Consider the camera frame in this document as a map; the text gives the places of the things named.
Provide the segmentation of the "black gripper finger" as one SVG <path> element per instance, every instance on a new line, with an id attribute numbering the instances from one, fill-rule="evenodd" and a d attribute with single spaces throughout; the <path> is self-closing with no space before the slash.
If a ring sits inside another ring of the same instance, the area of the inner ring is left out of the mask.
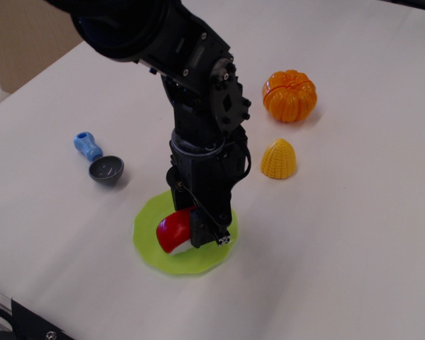
<path id="1" fill-rule="evenodd" d="M 197 249 L 211 242 L 215 242 L 219 247 L 231 242 L 227 227 L 218 227 L 201 208 L 190 211 L 189 222 L 191 244 Z"/>
<path id="2" fill-rule="evenodd" d="M 172 166 L 167 171 L 166 182 L 171 190 L 175 211 L 198 207 L 176 166 Z"/>

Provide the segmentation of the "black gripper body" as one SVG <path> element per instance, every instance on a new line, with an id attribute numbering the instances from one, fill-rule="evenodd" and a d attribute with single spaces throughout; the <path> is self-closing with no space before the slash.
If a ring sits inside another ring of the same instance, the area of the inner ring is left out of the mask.
<path id="1" fill-rule="evenodd" d="M 231 191 L 247 176 L 251 156 L 246 131 L 237 127 L 212 145 L 199 147 L 175 132 L 171 135 L 171 164 L 181 173 L 194 201 L 218 227 L 232 222 Z"/>

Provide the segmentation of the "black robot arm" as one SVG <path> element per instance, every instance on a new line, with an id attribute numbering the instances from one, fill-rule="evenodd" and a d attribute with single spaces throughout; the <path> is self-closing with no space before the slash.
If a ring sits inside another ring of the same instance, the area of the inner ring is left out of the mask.
<path id="1" fill-rule="evenodd" d="M 142 63 L 160 74 L 174 110 L 171 168 L 174 207 L 187 215 L 195 248 L 226 244 L 231 191 L 251 156 L 243 96 L 229 45 L 180 1 L 54 1 L 99 54 Z"/>

